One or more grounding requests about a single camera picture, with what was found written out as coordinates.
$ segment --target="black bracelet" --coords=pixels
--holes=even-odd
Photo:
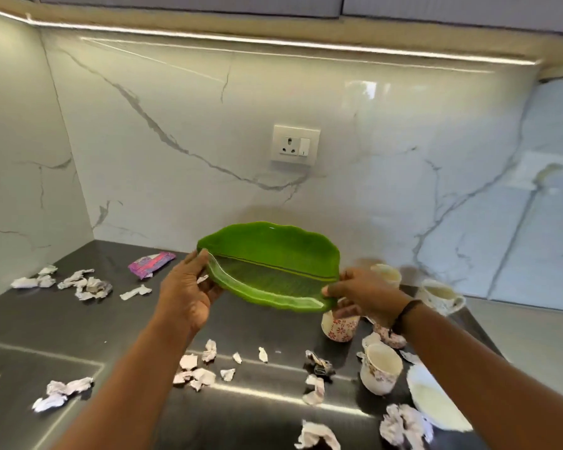
[[[421,300],[411,300],[410,302],[406,303],[406,306],[404,308],[402,308],[402,311],[400,311],[400,314],[398,315],[398,317],[396,318],[396,320],[394,321],[394,323],[390,327],[390,331],[389,331],[390,336],[392,336],[392,333],[396,333],[397,335],[402,334],[402,330],[403,330],[402,319],[406,316],[406,314],[410,310],[412,310],[413,308],[415,308],[417,305],[419,305],[421,303],[422,303]]]

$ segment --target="kitchen cabinet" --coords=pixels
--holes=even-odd
[[[342,14],[563,33],[563,0],[344,0]]]
[[[40,0],[44,3],[299,17],[338,17],[342,0]]]

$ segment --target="white bowl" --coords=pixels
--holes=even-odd
[[[406,375],[415,407],[437,428],[472,431],[471,423],[424,365],[413,365]]]

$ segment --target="led strip light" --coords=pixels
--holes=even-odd
[[[98,32],[112,32],[112,33],[133,33],[136,35],[145,36],[160,36],[160,37],[178,37],[186,39],[206,39],[209,41],[222,41],[222,42],[235,42],[243,44],[260,44],[260,45],[277,45],[286,47],[298,47],[304,49],[315,50],[333,50],[341,52],[361,52],[361,53],[375,53],[384,55],[395,56],[408,56],[420,58],[435,58],[444,60],[459,60],[466,62],[476,63],[493,63],[499,65],[517,65],[517,66],[535,66],[539,64],[536,60],[515,59],[515,58],[502,58],[490,57],[470,54],[458,53],[445,53],[445,52],[421,52],[385,47],[365,47],[360,45],[348,44],[328,44],[325,42],[314,43],[311,41],[289,41],[285,39],[266,39],[266,38],[251,38],[227,35],[214,35],[210,33],[191,33],[191,32],[175,32],[169,30],[150,30],[141,28],[127,28],[127,27],[109,27],[103,25],[90,25],[79,23],[65,23],[65,22],[44,22],[42,20],[33,19],[30,14],[27,18],[19,17],[18,15],[8,14],[7,12],[0,11],[0,16],[7,17],[27,25],[45,28],[61,28],[67,30],[89,30]]]

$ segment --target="green plate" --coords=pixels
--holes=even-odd
[[[208,271],[245,300],[282,310],[325,312],[321,288],[339,279],[339,251],[326,237],[271,222],[233,224],[198,241]]]

